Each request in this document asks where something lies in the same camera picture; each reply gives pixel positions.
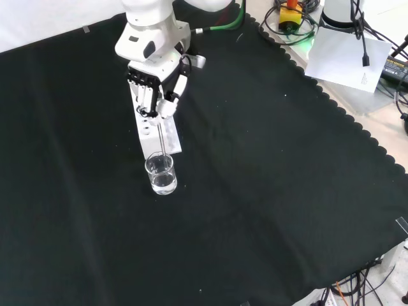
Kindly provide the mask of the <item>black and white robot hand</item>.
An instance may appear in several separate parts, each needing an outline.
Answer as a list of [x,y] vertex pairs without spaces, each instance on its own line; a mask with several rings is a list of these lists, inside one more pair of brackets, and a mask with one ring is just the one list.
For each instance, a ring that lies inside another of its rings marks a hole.
[[174,115],[193,72],[193,58],[172,50],[128,64],[127,81],[135,115],[157,126]]

